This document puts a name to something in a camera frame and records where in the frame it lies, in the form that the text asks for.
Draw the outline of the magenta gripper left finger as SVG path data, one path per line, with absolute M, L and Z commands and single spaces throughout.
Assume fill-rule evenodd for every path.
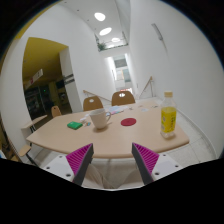
M 81 186 L 94 154 L 93 144 L 85 145 L 66 156 L 67 162 L 74 173 L 73 182 Z

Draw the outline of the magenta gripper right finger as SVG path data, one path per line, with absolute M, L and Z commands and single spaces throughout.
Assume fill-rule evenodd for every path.
M 153 182 L 152 171 L 159 159 L 159 154 L 137 143 L 132 144 L 132 155 L 139 168 L 145 185 Z

